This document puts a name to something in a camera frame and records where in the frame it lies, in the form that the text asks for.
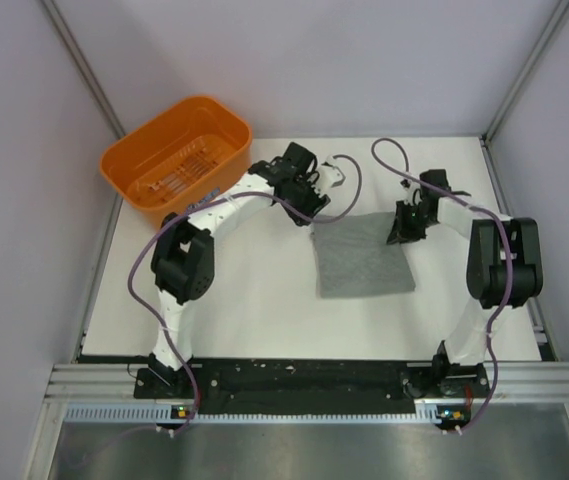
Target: plastic basket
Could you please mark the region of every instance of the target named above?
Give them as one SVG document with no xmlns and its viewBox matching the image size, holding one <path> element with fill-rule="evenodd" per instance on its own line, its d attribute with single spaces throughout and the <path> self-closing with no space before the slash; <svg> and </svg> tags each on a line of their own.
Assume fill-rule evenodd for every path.
<svg viewBox="0 0 569 480">
<path fill-rule="evenodd" d="M 159 228 L 228 190 L 250 166 L 249 125 L 217 100 L 189 97 L 112 145 L 102 175 Z"/>
</svg>

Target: white table surface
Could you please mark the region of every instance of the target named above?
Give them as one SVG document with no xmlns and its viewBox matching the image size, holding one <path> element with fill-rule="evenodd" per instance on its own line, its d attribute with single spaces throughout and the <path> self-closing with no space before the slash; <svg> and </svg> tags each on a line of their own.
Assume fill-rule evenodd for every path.
<svg viewBox="0 0 569 480">
<path fill-rule="evenodd" d="M 370 155 L 370 138 L 295 139 L 323 160 L 329 154 L 355 157 L 364 187 L 353 215 L 394 210 L 404 197 L 400 178 Z M 477 138 L 399 139 L 411 172 L 446 168 L 454 190 L 465 190 L 497 211 L 497 202 Z M 290 139 L 255 140 L 253 161 L 281 155 Z M 380 145 L 388 162 L 403 166 L 393 146 Z M 340 167 L 345 184 L 334 189 L 322 212 L 341 212 L 353 197 L 354 169 Z M 406 245 L 416 282 L 412 293 L 362 299 L 317 296 L 317 271 L 310 227 L 299 228 L 280 206 L 251 218 L 216 248 L 215 282 L 199 301 L 193 338 L 196 356 L 248 358 L 430 359 L 454 328 L 469 298 L 465 271 L 468 242 L 434 226 L 427 239 Z M 124 203 L 84 341 L 85 355 L 147 355 L 157 338 L 157 321 L 128 294 L 126 278 L 153 234 L 145 218 Z M 136 287 L 159 306 L 149 263 L 142 263 Z M 500 360 L 540 360 L 526 308 L 505 314 L 495 340 Z"/>
</svg>

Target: gray cloth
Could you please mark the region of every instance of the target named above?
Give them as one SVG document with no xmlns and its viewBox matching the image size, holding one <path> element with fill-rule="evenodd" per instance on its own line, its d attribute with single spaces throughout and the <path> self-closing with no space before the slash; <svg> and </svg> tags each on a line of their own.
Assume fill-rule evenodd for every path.
<svg viewBox="0 0 569 480">
<path fill-rule="evenodd" d="M 357 298 L 415 290 L 402 247 L 386 244 L 394 215 L 371 213 L 313 225 L 320 297 Z"/>
</svg>

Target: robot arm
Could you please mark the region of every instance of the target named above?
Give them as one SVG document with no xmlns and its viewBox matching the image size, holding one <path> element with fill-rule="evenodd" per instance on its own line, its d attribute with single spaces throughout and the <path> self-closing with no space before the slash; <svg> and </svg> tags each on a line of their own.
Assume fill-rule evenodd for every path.
<svg viewBox="0 0 569 480">
<path fill-rule="evenodd" d="M 228 201 L 194 213 L 159 239 L 151 269 L 155 273 L 168 337 L 184 359 L 190 359 L 193 354 L 195 300 L 206 293 L 215 276 L 214 244 L 274 203 L 272 197 L 241 194 L 258 192 L 274 196 L 312 218 L 330 202 L 328 190 L 343 182 L 344 175 L 330 160 L 319 165 L 313 153 L 291 143 L 282 157 L 253 165 L 224 194 Z M 296 225 L 308 224 L 297 215 L 287 213 Z M 165 222 L 173 217 L 174 214 L 169 215 Z M 149 367 L 166 381 L 181 367 L 161 329 Z"/>
<path fill-rule="evenodd" d="M 429 170 L 420 179 L 451 192 L 445 170 Z M 466 285 L 471 298 L 457 326 L 444 340 L 438 355 L 446 356 L 450 365 L 474 366 L 486 355 L 486 324 L 493 309 L 500 303 L 506 286 L 504 250 L 495 222 L 474 212 L 477 205 L 466 192 L 469 206 L 421 187 L 402 182 L 407 191 L 404 201 L 396 204 L 396 217 L 388 243 L 411 243 L 426 238 L 426 229 L 435 224 L 452 228 L 469 241 Z M 499 215 L 509 238 L 513 261 L 513 288 L 508 305 L 524 305 L 537 296 L 543 284 L 537 224 L 530 218 Z"/>
</svg>

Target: metal floor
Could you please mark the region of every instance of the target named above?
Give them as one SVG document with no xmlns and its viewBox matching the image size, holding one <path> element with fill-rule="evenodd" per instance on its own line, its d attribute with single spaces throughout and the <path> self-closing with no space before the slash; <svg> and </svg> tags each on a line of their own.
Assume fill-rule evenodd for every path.
<svg viewBox="0 0 569 480">
<path fill-rule="evenodd" d="M 174 440 L 142 431 L 69 467 L 127 428 L 64 425 L 49 480 L 569 480 L 562 405 L 495 405 L 463 437 L 430 425 L 196 425 Z"/>
</svg>

